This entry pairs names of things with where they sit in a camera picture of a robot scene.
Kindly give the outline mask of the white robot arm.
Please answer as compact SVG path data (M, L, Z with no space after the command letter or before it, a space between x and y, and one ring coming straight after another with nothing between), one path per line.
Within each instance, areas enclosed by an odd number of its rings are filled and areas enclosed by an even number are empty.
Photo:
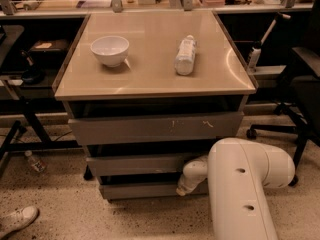
M208 182L214 240L278 240L264 190L286 187L294 176L283 149L225 138L184 165L176 192L185 196Z

